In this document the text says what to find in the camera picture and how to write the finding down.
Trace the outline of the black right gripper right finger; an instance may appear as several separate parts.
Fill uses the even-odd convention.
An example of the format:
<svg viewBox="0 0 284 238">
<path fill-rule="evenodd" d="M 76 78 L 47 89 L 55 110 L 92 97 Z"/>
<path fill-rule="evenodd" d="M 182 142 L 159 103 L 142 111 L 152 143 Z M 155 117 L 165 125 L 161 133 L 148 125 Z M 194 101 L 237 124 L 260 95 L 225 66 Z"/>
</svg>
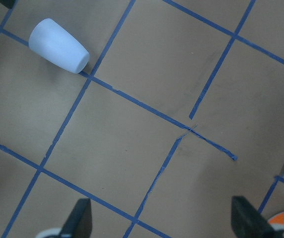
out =
<svg viewBox="0 0 284 238">
<path fill-rule="evenodd" d="M 284 238 L 284 229 L 275 229 L 244 196 L 231 199 L 231 228 L 237 238 Z"/>
</svg>

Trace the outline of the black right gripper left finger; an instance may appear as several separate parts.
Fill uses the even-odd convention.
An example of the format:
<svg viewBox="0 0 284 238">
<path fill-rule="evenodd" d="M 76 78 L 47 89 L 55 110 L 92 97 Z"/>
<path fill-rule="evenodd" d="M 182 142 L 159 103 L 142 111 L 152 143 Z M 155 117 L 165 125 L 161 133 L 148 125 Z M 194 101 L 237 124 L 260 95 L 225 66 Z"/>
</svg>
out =
<svg viewBox="0 0 284 238">
<path fill-rule="evenodd" d="M 37 238 L 89 238 L 92 234 L 92 209 L 89 198 L 78 199 L 61 228 L 39 232 Z"/>
</svg>

